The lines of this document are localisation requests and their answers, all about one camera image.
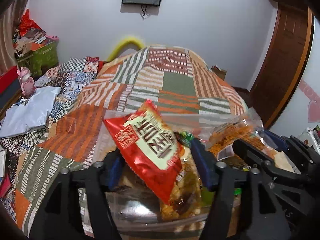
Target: curtain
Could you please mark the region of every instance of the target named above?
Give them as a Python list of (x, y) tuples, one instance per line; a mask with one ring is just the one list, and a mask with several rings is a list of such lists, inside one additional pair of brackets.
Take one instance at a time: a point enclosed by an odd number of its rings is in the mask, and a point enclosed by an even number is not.
[(14, 0), (0, 19), (0, 75), (17, 65), (12, 44), (13, 34), (18, 27), (28, 0)]

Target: pink stuffed animal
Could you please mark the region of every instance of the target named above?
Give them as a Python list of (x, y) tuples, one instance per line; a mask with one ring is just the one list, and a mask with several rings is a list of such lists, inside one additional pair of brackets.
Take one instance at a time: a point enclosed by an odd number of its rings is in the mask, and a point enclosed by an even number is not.
[(21, 84), (22, 95), (26, 98), (29, 98), (33, 95), (35, 88), (35, 81), (30, 76), (30, 70), (27, 67), (22, 67), (21, 71), (17, 70), (17, 74), (19, 75), (19, 81)]

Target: metal screw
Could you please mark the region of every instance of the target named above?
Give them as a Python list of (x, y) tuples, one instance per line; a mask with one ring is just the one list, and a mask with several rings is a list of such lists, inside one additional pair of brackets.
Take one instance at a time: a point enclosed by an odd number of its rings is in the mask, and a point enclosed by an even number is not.
[(103, 162), (95, 162), (95, 163), (93, 164), (93, 166), (94, 166), (95, 168), (100, 168), (100, 167), (103, 166)]
[(259, 169), (257, 169), (257, 168), (252, 168), (250, 171), (251, 171), (253, 174), (259, 174), (259, 173), (260, 173)]
[(62, 168), (60, 173), (61, 174), (68, 174), (69, 173), (69, 169), (68, 168)]
[(273, 189), (275, 187), (275, 184), (273, 182), (270, 182), (269, 184), (270, 189)]
[(225, 168), (227, 166), (226, 163), (224, 162), (217, 162), (216, 165), (219, 167), (219, 168)]

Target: yellow tube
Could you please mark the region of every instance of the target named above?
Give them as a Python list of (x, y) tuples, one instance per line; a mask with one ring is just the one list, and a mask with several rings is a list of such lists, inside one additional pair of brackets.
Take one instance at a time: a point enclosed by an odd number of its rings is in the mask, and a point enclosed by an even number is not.
[(109, 55), (109, 57), (107, 58), (106, 61), (110, 62), (114, 59), (116, 59), (120, 53), (120, 51), (127, 45), (129, 45), (130, 43), (132, 43), (133, 45), (136, 45), (138, 47), (138, 49), (143, 49), (145, 47), (145, 45), (142, 43), (142, 41), (138, 40), (135, 37), (128, 37), (123, 39), (122, 41), (120, 41), (117, 46), (115, 47), (115, 49), (111, 52), (111, 54)]

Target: striped blanket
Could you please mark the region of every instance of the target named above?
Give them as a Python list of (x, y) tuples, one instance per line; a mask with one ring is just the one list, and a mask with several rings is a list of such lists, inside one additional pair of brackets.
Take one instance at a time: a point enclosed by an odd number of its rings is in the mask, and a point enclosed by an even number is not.
[[(106, 110), (132, 113), (146, 99), (162, 113), (240, 115), (246, 109), (233, 88), (188, 49), (151, 46), (105, 64), (71, 111), (50, 127), (48, 139), (19, 160), (15, 212), (26, 235), (60, 169), (91, 165)], [(85, 192), (79, 196), (84, 200)]]

